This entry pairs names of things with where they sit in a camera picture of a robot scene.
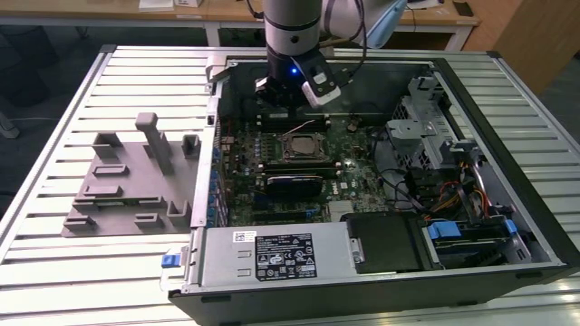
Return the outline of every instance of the metal bracket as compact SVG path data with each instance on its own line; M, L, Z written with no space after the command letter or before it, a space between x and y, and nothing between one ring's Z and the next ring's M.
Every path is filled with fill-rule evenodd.
M205 77L208 78L208 83L214 83L226 76L229 76L228 57L209 56L208 62L205 63Z
M440 147L442 156L441 164L454 164L454 158L457 156L466 156L468 153L476 148L478 147L474 141L462 140L457 142L444 142Z

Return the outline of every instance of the warning label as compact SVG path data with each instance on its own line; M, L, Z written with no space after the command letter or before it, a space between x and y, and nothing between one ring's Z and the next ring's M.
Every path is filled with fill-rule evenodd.
M256 237L258 281L316 277L312 234Z

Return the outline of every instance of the white label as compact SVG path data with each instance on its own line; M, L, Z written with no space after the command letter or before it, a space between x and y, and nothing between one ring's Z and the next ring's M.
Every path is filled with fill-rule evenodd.
M181 19L201 19L200 15L176 15L176 17Z
M288 113L272 113L269 114L270 118L288 117Z
M236 231L233 233L233 242L254 242L256 231Z
M326 75L324 73L318 73L314 77L313 77L314 83L317 83L317 85L322 84L326 81Z
M301 271L302 272L306 272L306 271L314 270L314 269L316 269L314 265L304 265L304 266L301 266Z

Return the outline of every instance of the aluminum extrusion table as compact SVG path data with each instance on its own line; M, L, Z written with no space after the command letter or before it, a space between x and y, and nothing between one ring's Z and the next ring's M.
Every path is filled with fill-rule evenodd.
M256 48L105 47L0 223L0 326L192 325L160 289L160 256L188 234L61 238L72 197L94 155L98 131L141 141L133 118L154 111L168 139L197 133L214 98L205 90L213 55ZM341 50L337 56L360 56ZM482 52L369 51L369 58L444 57L576 246L580 246L580 147L501 58ZM462 132L466 126L460 119ZM181 269L168 270L165 289ZM293 321L277 325L577 325L580 275L509 293L486 304Z

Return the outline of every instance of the white paper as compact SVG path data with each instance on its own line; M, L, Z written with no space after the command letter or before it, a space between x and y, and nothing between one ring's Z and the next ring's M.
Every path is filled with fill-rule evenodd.
M430 7L437 7L438 5L441 5L438 3L438 0L422 0L418 2L413 2L413 3L408 3L406 7L409 7L410 9L425 9L425 8L430 8Z
M173 0L140 0L140 12L169 12L173 10Z

